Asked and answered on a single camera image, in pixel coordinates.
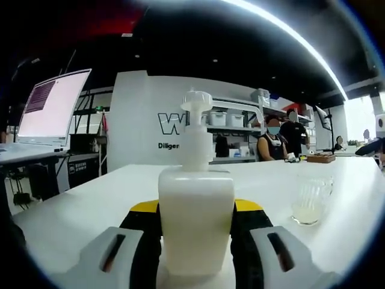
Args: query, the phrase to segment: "floor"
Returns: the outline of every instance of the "floor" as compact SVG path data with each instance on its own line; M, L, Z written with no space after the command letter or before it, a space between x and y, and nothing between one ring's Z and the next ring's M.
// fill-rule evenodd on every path
M23 209L22 207L16 206L13 203L13 194L17 192L16 181L7 178L7 179L5 179L4 182L5 182L5 188L7 190L8 205L10 207L10 211L11 211L12 216L17 214L17 213L19 213L19 212L22 212L23 210L28 210L28 208L25 205L23 205L23 208L24 208ZM29 179L28 178L23 178L20 181L20 183L21 183L23 192L31 194L31 187L29 186ZM39 203L40 203L40 201L34 200L28 206L31 208L32 206L36 206Z

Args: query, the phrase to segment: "ceiling light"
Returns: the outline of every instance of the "ceiling light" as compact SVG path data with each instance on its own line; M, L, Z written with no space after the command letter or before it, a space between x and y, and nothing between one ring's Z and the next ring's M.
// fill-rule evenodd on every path
M332 78L332 80L336 84L337 88L341 92L343 98L346 101L348 100L347 94L343 90L343 87L342 87L341 83L339 82L337 76L334 74L334 72L332 71L330 66L323 59L321 54L319 54L318 51L315 50L315 48L309 42L307 42L305 38L300 36L299 33L296 32L296 30L291 28L289 25L284 23L279 18L276 18L274 15L270 14L266 10L264 10L264 9L262 9L262 8L256 6L256 5L254 5L254 4L248 3L248 2L243 1L243 0L221 0L221 1L233 4L235 6L243 8L243 9L245 9L247 11L250 11L250 12L252 12L254 14L257 14L260 17L266 19L267 21L270 21L275 26L278 26L280 29L282 29L286 33L288 33L291 37L293 37L296 41L298 41L302 46L304 46L307 49L307 51L309 51L310 54L312 54L314 56L315 59L317 59L317 61L320 63L320 65L327 71L329 76Z

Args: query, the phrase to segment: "laptop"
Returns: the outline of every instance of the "laptop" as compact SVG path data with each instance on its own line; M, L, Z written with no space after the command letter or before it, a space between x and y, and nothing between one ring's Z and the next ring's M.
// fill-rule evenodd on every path
M15 143L0 144L0 164L67 151L76 102L91 69L36 84L25 105Z

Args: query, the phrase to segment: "laptop screen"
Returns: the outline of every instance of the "laptop screen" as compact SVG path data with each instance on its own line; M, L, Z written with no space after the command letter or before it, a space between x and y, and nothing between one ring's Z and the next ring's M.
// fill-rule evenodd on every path
M35 85L24 108L18 137L66 138L90 71L68 73Z

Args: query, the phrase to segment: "white pump bottle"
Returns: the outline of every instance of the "white pump bottle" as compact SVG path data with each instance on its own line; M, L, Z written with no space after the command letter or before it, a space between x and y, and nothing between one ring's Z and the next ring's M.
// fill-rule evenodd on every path
M182 166L165 169L158 182L166 266L172 275L213 275L222 268L229 242L233 179L209 167L212 134L201 116L212 108L211 95L188 92L181 107L190 112L190 126L181 135Z

